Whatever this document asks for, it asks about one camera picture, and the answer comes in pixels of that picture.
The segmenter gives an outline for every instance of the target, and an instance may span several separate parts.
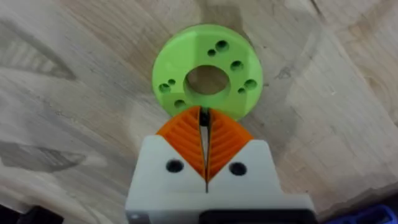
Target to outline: orange fin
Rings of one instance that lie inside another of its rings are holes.
[[[217,110],[210,109],[210,127],[207,182],[253,139],[238,122]]]
[[[163,138],[206,179],[205,158],[200,136],[200,106],[174,116],[156,134]]]

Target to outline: green disc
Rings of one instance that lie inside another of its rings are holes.
[[[222,69],[227,86],[212,95],[192,90],[185,77],[201,65]],[[250,43],[217,25],[189,27],[172,37],[156,58],[152,72],[156,98],[172,116],[191,106],[213,108],[241,119],[257,103],[262,91],[262,68]]]

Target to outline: center hole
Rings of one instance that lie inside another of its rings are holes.
[[[212,95],[224,90],[229,83],[227,74],[212,65],[194,68],[185,78],[187,85],[195,92]]]

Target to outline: wood grain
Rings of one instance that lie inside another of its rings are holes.
[[[398,122],[397,1],[317,1],[350,59],[393,122]]]
[[[75,77],[0,70],[0,141],[20,151],[1,149],[0,192],[25,203],[124,222],[142,139],[170,118],[152,94],[153,61],[172,34],[201,23],[236,30],[261,59],[264,91],[241,123],[271,145],[286,192],[307,192],[323,215],[398,180],[391,114],[310,1],[2,0],[0,16]]]

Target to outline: blue object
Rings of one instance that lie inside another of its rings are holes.
[[[354,215],[346,215],[325,224],[398,224],[398,219],[388,206],[376,205]]]

